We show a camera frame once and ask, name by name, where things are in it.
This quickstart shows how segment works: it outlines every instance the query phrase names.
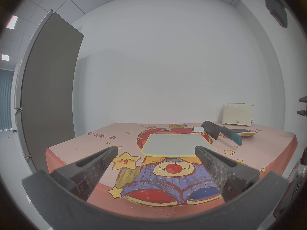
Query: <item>knife handle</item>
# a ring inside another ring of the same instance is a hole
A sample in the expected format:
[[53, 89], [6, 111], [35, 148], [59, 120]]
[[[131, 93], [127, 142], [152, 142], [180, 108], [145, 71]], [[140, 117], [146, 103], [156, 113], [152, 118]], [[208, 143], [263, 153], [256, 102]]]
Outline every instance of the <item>knife handle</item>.
[[224, 126], [221, 129], [221, 132], [228, 136], [231, 140], [233, 140], [236, 144], [238, 144], [238, 146], [240, 147], [242, 145], [242, 137], [239, 136], [236, 132], [232, 131], [229, 128], [226, 128], [226, 126]]

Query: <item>red apple print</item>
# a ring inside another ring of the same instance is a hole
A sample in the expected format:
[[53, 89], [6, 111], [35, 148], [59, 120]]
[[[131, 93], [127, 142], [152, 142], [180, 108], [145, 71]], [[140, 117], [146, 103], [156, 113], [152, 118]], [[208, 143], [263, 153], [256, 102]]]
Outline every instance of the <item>red apple print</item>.
[[171, 174], [178, 174], [182, 171], [182, 167], [177, 163], [170, 163], [166, 166], [166, 171]]

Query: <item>cartoon girl illustration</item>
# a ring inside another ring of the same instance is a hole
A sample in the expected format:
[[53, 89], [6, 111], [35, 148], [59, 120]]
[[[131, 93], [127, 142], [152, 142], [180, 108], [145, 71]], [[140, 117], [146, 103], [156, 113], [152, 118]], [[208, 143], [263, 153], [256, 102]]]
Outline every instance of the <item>cartoon girl illustration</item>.
[[[141, 132], [137, 138], [140, 149], [151, 134], [191, 134], [186, 125], [171, 124]], [[205, 132], [201, 136], [212, 144]], [[150, 206], [195, 205], [221, 197], [198, 157], [146, 156], [134, 169], [122, 168], [115, 186], [123, 189], [121, 195], [135, 203]]]

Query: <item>ceiling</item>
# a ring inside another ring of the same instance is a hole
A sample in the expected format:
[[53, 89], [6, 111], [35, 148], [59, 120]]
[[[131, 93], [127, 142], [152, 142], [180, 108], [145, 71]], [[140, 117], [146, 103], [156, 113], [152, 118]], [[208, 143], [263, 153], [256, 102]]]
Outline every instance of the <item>ceiling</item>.
[[[18, 16], [15, 28], [5, 29], [0, 40], [0, 54], [9, 55], [10, 60], [0, 60], [0, 68], [15, 70], [25, 53], [29, 40], [36, 28], [52, 9], [68, 23], [74, 22], [85, 13], [113, 0], [25, 0], [14, 15]], [[239, 0], [221, 0], [237, 6]]]

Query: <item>paper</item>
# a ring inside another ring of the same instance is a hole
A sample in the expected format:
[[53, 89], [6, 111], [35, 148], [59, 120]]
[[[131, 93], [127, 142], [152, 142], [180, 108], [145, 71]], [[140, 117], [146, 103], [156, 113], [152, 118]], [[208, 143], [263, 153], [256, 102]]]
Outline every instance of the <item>paper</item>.
[[194, 132], [204, 132], [204, 127], [194, 127]]
[[151, 157], [196, 157], [195, 147], [202, 146], [216, 151], [201, 134], [151, 134], [143, 149], [144, 156]]

